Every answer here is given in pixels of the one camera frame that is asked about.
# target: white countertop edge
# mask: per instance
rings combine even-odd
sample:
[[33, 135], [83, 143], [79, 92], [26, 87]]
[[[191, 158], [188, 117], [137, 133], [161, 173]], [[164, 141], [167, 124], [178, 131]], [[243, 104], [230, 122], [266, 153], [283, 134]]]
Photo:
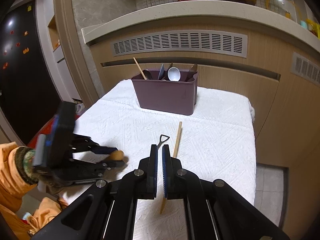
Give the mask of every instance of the white countertop edge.
[[296, 22], [257, 6], [229, 1], [194, 0], [156, 5], [123, 15], [100, 26], [83, 28], [82, 33], [84, 42], [88, 43], [105, 34], [132, 25], [185, 16], [221, 16], [260, 23], [288, 33], [320, 53], [320, 40]]

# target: wooden stick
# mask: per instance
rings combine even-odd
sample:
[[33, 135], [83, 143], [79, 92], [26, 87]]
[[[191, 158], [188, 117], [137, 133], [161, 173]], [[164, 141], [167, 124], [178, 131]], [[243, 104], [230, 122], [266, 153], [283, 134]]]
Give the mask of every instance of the wooden stick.
[[138, 64], [138, 62], [137, 62], [137, 60], [136, 60], [136, 58], [135, 58], [135, 57], [133, 57], [133, 60], [134, 60], [134, 61], [135, 61], [135, 63], [137, 64], [137, 66], [138, 66], [138, 68], [139, 68], [139, 70], [140, 70], [140, 72], [141, 72], [141, 74], [142, 74], [142, 76], [143, 76], [144, 80], [147, 80], [146, 76], [145, 76], [145, 75], [144, 75], [144, 73], [142, 72], [142, 69], [140, 68], [140, 66], [139, 66], [139, 64]]
[[182, 126], [182, 122], [179, 122], [179, 128], [178, 128], [178, 133], [177, 133], [177, 138], [176, 138], [176, 145], [174, 146], [174, 151], [173, 151], [174, 158], [176, 158], [177, 154], [178, 154], [178, 148], [179, 148], [180, 136], [181, 136], [181, 126]]
[[[180, 143], [180, 136], [181, 136], [181, 127], [182, 127], [182, 122], [179, 122], [179, 128], [178, 128], [178, 133], [177, 133], [177, 138], [176, 138], [176, 144], [174, 146], [173, 150], [173, 157], [176, 158], [178, 154], [178, 148], [179, 148], [179, 143]], [[161, 207], [160, 207], [160, 215], [162, 214], [165, 206], [165, 201], [167, 199], [164, 197], [161, 202]]]

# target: metal vent grille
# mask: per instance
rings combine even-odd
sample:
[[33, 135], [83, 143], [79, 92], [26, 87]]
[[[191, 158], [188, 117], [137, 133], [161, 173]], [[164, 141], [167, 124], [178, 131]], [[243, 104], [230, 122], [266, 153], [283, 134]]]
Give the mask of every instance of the metal vent grille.
[[291, 73], [320, 86], [320, 68], [296, 52], [293, 53], [292, 57]]
[[244, 34], [181, 30], [130, 37], [111, 43], [111, 48], [114, 56], [150, 51], [204, 51], [247, 57], [247, 44], [248, 36]]

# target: wooden door trim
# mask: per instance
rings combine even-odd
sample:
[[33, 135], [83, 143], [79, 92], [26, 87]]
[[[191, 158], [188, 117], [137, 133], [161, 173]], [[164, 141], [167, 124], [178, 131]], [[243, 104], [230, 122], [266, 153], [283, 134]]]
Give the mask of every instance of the wooden door trim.
[[99, 97], [82, 54], [73, 17], [72, 1], [53, 0], [53, 3], [63, 55], [78, 93], [84, 105], [89, 108]]

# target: textured white cloth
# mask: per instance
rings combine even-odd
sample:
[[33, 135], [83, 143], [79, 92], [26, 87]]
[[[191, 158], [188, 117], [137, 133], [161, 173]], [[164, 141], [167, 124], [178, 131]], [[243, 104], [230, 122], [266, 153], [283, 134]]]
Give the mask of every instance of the textured white cloth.
[[[201, 179], [223, 179], [253, 204], [256, 155], [250, 111], [244, 96], [201, 87], [190, 116], [142, 109], [131, 80], [124, 80], [77, 120], [75, 133], [90, 136], [100, 145], [117, 147], [128, 156], [123, 170], [105, 173], [104, 178], [112, 181], [137, 169], [140, 159], [150, 155], [151, 144], [159, 143], [161, 134], [170, 136], [166, 144], [172, 155], [182, 121], [177, 156], [182, 167]], [[88, 153], [75, 157], [92, 162], [103, 158]], [[67, 188], [62, 197], [71, 203], [88, 187]], [[138, 200], [133, 239], [187, 239], [182, 200], [167, 200], [163, 214], [159, 214], [164, 196], [161, 149], [157, 189], [155, 200]]]

